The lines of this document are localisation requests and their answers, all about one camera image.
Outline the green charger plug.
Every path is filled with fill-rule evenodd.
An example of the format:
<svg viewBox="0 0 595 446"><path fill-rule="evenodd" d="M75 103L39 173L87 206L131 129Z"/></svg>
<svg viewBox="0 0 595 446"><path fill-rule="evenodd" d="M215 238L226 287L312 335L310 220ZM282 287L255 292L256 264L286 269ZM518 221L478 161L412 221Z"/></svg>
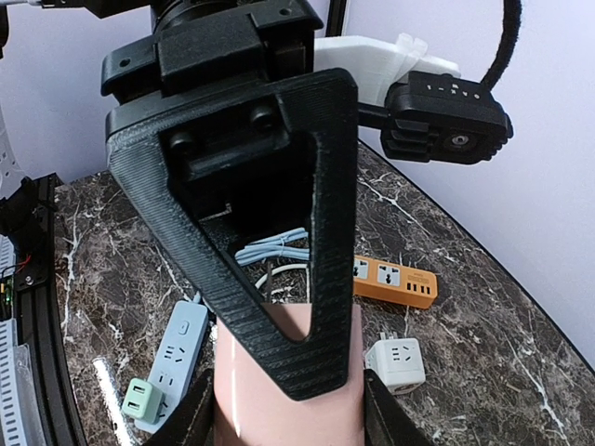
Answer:
<svg viewBox="0 0 595 446"><path fill-rule="evenodd" d="M121 411L126 416L148 424L157 421L164 392L140 378L130 380Z"/></svg>

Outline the pink charger plug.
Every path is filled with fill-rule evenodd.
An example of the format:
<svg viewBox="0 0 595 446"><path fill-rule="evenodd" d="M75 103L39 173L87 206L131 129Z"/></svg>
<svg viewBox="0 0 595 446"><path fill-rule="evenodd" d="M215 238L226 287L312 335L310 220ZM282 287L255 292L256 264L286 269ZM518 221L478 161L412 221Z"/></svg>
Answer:
<svg viewBox="0 0 595 446"><path fill-rule="evenodd" d="M217 445L363 445L362 309L266 304L257 328L218 323Z"/></svg>

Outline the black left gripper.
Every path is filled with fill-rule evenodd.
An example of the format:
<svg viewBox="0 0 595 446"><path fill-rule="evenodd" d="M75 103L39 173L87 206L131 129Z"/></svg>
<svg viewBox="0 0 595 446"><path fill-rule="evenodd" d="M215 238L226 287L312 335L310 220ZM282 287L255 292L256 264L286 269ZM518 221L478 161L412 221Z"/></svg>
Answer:
<svg viewBox="0 0 595 446"><path fill-rule="evenodd" d="M101 93L120 105L161 92L259 72L269 82L313 70L314 35L323 21L307 1L262 1L224 8L219 1L179 2L153 35L103 61Z"/></svg>

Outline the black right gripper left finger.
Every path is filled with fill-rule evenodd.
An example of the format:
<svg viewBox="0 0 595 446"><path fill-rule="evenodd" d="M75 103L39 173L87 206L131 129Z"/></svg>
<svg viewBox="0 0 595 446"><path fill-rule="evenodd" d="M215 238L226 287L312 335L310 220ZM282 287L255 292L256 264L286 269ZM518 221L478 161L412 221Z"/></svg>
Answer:
<svg viewBox="0 0 595 446"><path fill-rule="evenodd" d="M165 423L148 439L148 446L213 445L214 370L206 369Z"/></svg>

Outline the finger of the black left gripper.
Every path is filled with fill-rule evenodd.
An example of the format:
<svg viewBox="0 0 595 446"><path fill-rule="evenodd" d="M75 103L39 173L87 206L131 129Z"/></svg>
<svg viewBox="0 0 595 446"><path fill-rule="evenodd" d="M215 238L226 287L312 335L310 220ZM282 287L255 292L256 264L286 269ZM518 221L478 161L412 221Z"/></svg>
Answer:
<svg viewBox="0 0 595 446"><path fill-rule="evenodd" d="M106 119L112 176L228 328L256 329L262 299L246 244L309 233L311 304L351 306L358 93L331 69L147 95Z"/></svg>

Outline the light blue power strip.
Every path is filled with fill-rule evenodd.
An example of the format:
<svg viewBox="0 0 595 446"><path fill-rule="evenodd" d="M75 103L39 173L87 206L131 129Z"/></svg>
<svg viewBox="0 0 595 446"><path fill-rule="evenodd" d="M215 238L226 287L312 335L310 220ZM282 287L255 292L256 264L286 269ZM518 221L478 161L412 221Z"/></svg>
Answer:
<svg viewBox="0 0 595 446"><path fill-rule="evenodd" d="M148 377L164 395L159 422L164 422L186 395L207 326L205 306L188 301L174 306Z"/></svg>

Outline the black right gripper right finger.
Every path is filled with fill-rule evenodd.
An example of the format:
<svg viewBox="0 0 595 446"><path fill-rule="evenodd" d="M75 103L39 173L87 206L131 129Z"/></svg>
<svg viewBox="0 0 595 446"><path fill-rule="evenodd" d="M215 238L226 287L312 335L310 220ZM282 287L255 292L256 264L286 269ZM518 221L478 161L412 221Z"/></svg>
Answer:
<svg viewBox="0 0 595 446"><path fill-rule="evenodd" d="M432 445L371 369L364 370L364 421L367 446Z"/></svg>

